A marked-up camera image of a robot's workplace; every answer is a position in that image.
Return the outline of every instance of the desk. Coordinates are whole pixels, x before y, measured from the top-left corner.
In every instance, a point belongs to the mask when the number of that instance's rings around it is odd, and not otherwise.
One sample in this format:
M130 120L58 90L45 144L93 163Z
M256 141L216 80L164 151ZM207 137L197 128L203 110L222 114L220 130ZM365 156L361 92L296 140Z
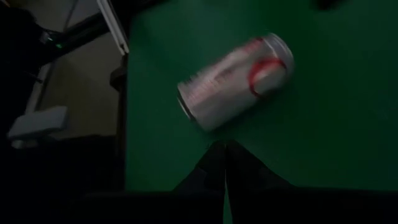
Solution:
M398 190L398 2L169 0L132 20L126 188L171 190L215 139L236 139L295 185ZM282 93L205 133L177 83L274 32L295 57Z

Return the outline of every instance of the silver can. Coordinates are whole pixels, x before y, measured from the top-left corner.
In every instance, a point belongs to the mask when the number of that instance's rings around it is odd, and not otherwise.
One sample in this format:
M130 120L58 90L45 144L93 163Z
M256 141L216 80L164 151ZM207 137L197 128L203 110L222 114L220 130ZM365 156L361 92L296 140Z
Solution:
M280 88L293 72L293 55L275 34L251 40L177 85L184 112L210 131Z

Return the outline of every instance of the can lid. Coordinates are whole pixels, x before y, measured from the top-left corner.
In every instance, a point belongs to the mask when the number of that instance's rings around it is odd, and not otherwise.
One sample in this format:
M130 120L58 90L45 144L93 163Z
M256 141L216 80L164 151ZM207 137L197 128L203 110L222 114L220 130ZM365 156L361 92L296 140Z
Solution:
M285 63L287 74L294 69L293 53L287 44L276 34L270 33L264 40L272 47L275 54Z

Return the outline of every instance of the aluminum can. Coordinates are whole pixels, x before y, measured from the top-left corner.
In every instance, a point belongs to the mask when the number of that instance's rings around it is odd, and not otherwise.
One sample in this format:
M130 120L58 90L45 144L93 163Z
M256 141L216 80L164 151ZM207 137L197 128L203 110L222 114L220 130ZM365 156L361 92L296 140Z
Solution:
M185 114L211 131L283 86L293 55L275 34L250 40L177 85Z

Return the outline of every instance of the green tabletop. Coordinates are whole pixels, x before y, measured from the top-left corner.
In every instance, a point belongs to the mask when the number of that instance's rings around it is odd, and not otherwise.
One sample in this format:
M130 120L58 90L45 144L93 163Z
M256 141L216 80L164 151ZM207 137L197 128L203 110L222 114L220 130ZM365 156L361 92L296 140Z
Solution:
M126 188L171 190L216 139L236 139L292 184L398 190L398 1L169 0L132 20ZM177 83L276 33L295 57L273 100L214 132L185 116Z

